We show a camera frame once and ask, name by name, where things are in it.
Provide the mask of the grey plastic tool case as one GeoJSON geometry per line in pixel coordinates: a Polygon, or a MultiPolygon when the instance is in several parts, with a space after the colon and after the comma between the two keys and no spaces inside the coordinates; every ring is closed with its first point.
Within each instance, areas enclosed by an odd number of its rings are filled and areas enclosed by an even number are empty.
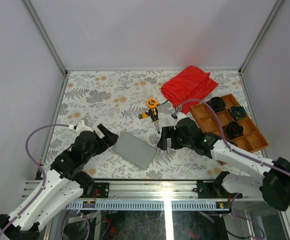
{"type": "Polygon", "coordinates": [[[136,167],[145,170],[155,158],[157,148],[125,131],[114,144],[113,152],[136,167]]]}

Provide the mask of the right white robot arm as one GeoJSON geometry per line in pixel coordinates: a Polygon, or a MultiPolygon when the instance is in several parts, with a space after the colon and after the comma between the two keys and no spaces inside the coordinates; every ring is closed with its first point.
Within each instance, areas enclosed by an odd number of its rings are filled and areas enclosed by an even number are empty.
{"type": "Polygon", "coordinates": [[[245,172],[246,176],[225,173],[213,184],[213,192],[218,197],[228,193],[262,197],[279,211],[290,205],[290,162],[279,157],[277,160],[258,157],[245,151],[214,133],[204,133],[198,125],[180,113],[174,126],[165,126],[157,147],[167,150],[167,140],[171,139],[174,150],[189,148],[198,155],[223,161],[245,172]]]}

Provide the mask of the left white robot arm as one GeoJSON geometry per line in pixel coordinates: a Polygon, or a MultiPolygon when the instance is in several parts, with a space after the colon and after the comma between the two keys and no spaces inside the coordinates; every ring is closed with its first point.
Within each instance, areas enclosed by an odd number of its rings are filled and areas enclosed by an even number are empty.
{"type": "Polygon", "coordinates": [[[0,234],[11,240],[35,240],[45,225],[70,202],[93,194],[94,179],[83,168],[91,158],[112,147],[118,135],[99,124],[97,128],[104,135],[99,137],[83,120],[66,127],[77,133],[75,141],[48,169],[37,165],[42,181],[14,211],[0,214],[0,234]]]}

